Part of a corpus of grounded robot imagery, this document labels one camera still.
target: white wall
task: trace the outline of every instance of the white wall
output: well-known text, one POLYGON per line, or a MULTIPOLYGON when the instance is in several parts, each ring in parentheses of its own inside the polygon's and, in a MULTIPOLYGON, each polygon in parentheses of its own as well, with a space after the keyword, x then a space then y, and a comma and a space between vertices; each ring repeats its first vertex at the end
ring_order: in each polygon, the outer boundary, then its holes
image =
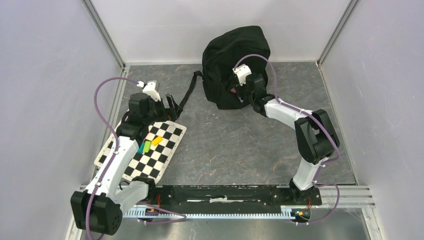
POLYGON ((0 1, 0 239, 64 239, 118 74, 81 1, 0 1))
POLYGON ((323 65, 389 240, 424 239, 424 2, 361 1, 323 65))
POLYGON ((273 61, 315 61, 349 0, 93 0, 127 63, 200 63, 207 44, 262 27, 273 61))

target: black and white checkered board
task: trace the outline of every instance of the black and white checkered board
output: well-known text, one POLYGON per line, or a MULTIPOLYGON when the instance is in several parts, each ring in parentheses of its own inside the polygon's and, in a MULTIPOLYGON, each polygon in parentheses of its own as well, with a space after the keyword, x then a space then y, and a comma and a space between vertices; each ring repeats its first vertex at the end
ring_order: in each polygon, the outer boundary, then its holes
MULTIPOLYGON (((155 183, 158 183, 187 129, 173 121, 155 122, 148 128, 149 133, 145 138, 146 141, 152 141, 157 136, 162 137, 163 140, 156 146, 152 144, 149 152, 135 154, 122 176, 128 181, 131 181, 134 177, 142 176, 154 179, 155 183)), ((113 144, 114 137, 110 135, 97 155, 94 165, 102 166, 113 144)))

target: bag strap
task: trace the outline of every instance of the bag strap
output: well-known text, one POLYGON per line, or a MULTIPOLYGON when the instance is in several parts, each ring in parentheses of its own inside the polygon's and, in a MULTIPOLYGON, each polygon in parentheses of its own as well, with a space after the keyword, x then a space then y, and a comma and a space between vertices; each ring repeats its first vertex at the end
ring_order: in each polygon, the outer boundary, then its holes
POLYGON ((195 71, 193 74, 193 78, 191 79, 191 83, 190 83, 190 87, 188 87, 187 92, 185 93, 184 98, 181 100, 181 102, 179 103, 179 106, 181 108, 184 108, 184 105, 186 105, 187 100, 189 100, 190 94, 192 94, 193 90, 195 89, 196 86, 196 80, 198 78, 198 76, 201 77, 201 79, 203 78, 203 74, 201 71, 195 71))

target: gray floor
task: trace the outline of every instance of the gray floor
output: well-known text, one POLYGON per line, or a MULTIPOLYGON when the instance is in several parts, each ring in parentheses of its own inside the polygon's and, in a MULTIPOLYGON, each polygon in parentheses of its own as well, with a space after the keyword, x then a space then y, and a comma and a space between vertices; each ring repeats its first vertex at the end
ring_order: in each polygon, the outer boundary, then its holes
MULTIPOLYGON (((312 220, 327 214, 314 209, 312 220)), ((337 209, 323 222, 295 226, 289 220, 189 219, 172 224, 147 225, 124 219, 115 235, 104 240, 370 240, 361 209, 337 209)))
MULTIPOLYGON (((298 107, 326 110, 341 140, 342 158, 328 165, 319 182, 355 183, 346 150, 337 126, 325 85, 313 62, 274 63, 280 98, 298 107)), ((131 66, 128 77, 159 82, 162 96, 172 94, 179 103, 193 72, 200 64, 131 66)), ((273 93, 270 70, 269 93, 273 93)), ((119 109, 128 109, 131 94, 139 92, 127 83, 119 109)), ((250 106, 240 110, 219 110, 206 100, 202 82, 197 85, 177 123, 187 132, 173 155, 162 185, 288 184, 296 173, 300 154, 295 131, 254 112, 250 106)))

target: yellow block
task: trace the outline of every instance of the yellow block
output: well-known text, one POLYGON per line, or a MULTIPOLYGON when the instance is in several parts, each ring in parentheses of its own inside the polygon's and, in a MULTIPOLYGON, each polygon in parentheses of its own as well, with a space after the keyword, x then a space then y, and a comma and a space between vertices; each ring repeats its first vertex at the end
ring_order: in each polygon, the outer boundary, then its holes
POLYGON ((153 144, 154 146, 158 145, 160 142, 162 142, 163 138, 158 136, 156 137, 153 141, 151 141, 151 144, 153 144))

